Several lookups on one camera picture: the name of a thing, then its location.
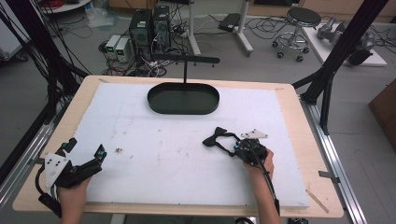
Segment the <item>computer tower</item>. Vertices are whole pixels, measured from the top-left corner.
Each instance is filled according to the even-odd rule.
[[[139,8],[132,16],[129,26],[131,39],[137,46],[149,47],[153,40],[153,23],[150,9]]]
[[[153,21],[157,49],[164,51],[171,47],[169,6],[156,6],[154,8]]]

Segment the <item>black metal pole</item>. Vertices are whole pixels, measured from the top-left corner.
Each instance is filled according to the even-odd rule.
[[[292,84],[294,88],[299,88],[311,82],[308,90],[301,95],[302,100],[309,104],[315,104],[320,94],[325,91],[320,113],[320,126],[326,134],[329,133],[327,125],[332,80],[387,2],[388,0],[365,0],[319,70]]]
[[[188,61],[184,61],[184,83],[187,83],[187,63]]]

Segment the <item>office chair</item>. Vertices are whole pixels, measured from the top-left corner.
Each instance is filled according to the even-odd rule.
[[[303,27],[316,27],[321,21],[321,17],[315,11],[302,8],[294,7],[288,11],[287,20],[290,24],[295,26],[294,32],[285,32],[276,37],[273,42],[273,47],[277,48],[280,46],[280,50],[277,53],[277,58],[283,58],[283,48],[297,49],[299,55],[297,56],[297,62],[302,62],[304,57],[303,53],[308,53],[308,42],[306,38],[300,34]]]

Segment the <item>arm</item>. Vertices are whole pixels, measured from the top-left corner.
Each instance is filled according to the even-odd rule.
[[[62,207],[62,224],[79,224],[81,221],[90,180],[88,178],[71,189],[58,188],[59,201]]]
[[[272,179],[274,173],[273,164],[274,152],[268,149],[268,156],[264,162],[265,169],[270,173]],[[259,218],[261,224],[281,224],[280,216],[277,214],[274,200],[268,188],[262,170],[258,167],[244,163],[248,170],[257,207],[259,209]]]

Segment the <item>cardboard box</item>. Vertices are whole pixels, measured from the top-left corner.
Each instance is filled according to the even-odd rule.
[[[109,6],[114,8],[149,8],[153,9],[158,0],[109,0]]]
[[[369,107],[396,151],[396,79],[370,102]]]

